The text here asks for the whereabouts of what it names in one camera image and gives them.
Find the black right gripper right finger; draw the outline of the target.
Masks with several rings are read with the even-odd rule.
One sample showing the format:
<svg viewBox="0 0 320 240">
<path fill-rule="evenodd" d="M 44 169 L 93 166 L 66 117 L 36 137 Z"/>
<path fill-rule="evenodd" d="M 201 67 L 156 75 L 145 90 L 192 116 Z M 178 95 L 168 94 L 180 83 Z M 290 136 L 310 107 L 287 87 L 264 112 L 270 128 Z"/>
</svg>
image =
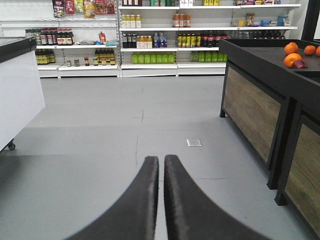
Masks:
<svg viewBox="0 0 320 240">
<path fill-rule="evenodd" d="M 170 240 L 267 239 L 214 203 L 173 154 L 164 158 L 164 207 Z"/>
</svg>

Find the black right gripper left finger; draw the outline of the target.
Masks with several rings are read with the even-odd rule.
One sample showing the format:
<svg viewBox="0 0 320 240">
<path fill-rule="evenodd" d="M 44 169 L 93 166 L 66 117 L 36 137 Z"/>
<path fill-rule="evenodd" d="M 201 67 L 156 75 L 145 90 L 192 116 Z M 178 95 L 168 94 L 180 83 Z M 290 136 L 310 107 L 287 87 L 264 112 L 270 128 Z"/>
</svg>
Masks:
<svg viewBox="0 0 320 240">
<path fill-rule="evenodd" d="M 147 156 L 119 199 L 69 240 L 153 240 L 159 197 L 159 159 Z"/>
</svg>

